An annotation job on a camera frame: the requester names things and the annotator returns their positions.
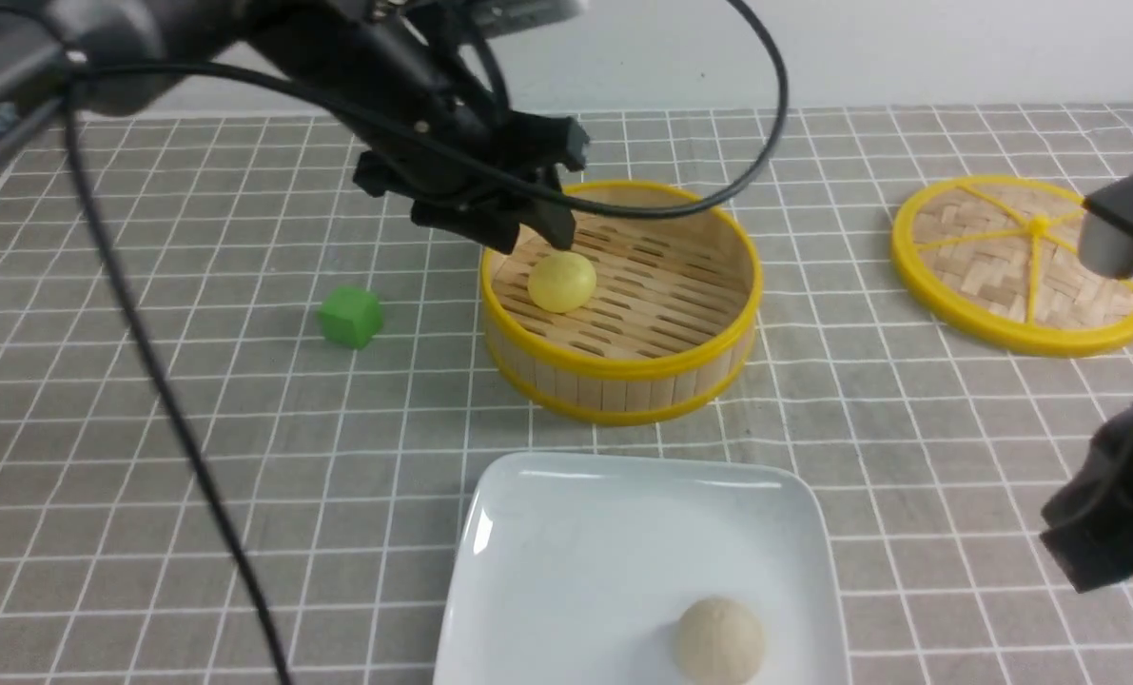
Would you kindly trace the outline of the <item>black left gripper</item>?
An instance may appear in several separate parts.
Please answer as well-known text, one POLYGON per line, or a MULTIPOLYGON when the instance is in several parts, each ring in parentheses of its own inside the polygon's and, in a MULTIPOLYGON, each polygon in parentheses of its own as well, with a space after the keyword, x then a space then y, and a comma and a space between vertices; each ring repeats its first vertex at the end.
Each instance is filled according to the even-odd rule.
POLYGON ((466 1, 245 1, 244 41, 298 86, 335 101, 359 140, 358 182, 414 202, 414 225, 513 252, 521 222, 571 250, 576 214, 523 195, 519 220, 471 202, 497 188, 432 151, 440 145, 554 195, 561 169, 580 172, 591 139, 571 117, 519 112, 466 1))

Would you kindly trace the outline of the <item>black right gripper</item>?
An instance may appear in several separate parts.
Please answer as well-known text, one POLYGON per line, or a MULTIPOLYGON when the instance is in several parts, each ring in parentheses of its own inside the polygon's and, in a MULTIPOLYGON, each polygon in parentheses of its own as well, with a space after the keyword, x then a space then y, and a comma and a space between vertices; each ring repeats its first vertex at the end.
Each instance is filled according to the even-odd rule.
POLYGON ((1094 433, 1042 519, 1040 541, 1076 593, 1133 577, 1133 404, 1094 433))

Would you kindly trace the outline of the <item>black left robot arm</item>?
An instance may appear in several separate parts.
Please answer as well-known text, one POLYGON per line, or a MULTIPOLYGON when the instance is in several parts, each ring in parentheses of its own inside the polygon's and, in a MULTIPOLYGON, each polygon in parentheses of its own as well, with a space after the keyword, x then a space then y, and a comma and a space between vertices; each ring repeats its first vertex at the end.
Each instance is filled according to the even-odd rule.
POLYGON ((246 44, 288 79, 369 108, 341 114, 364 143, 353 185, 400 195, 415 225, 497 252, 522 229, 566 250, 569 208, 504 189, 427 147, 438 143, 538 189, 585 166, 569 117, 518 112, 466 1, 0 1, 0 166, 52 123, 71 75, 127 65, 213 65, 246 44))

